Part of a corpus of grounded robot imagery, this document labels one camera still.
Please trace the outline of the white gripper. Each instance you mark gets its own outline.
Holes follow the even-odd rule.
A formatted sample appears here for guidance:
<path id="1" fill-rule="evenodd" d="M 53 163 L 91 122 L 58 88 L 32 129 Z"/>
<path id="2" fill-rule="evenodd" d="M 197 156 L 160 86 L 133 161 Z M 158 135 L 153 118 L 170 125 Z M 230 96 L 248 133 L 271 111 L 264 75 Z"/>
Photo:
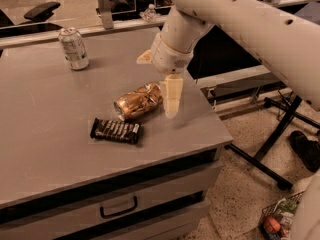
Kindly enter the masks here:
<path id="1" fill-rule="evenodd" d="M 163 107 L 168 119 L 174 118 L 178 113 L 184 83 L 179 73 L 187 68 L 192 57 L 193 52 L 181 53 L 170 48 L 158 33 L 151 50 L 146 50 L 136 59 L 137 64 L 153 63 L 160 73 L 170 74 L 160 82 Z"/>

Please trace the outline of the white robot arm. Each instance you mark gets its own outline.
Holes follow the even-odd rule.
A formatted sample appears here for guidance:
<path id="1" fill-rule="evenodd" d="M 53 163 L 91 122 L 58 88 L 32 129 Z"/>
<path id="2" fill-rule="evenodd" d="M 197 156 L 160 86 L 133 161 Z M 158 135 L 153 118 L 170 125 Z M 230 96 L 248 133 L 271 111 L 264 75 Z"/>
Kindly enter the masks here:
<path id="1" fill-rule="evenodd" d="M 176 116 L 180 74 L 198 40 L 218 26 L 290 87 L 296 97 L 276 130 L 273 144 L 301 101 L 320 109 L 320 27 L 257 0 L 171 0 L 166 22 L 153 41 L 150 59 L 166 78 L 160 82 L 165 114 Z"/>

